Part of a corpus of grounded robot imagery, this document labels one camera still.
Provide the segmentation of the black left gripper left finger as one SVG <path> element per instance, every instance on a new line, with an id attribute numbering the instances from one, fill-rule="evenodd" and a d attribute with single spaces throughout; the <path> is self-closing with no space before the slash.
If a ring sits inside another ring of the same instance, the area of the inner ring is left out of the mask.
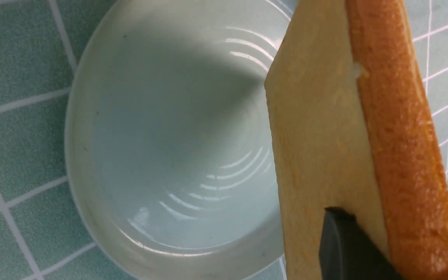
<path id="1" fill-rule="evenodd" d="M 323 280 L 402 279 L 356 218 L 338 207 L 325 209 L 318 258 Z"/>

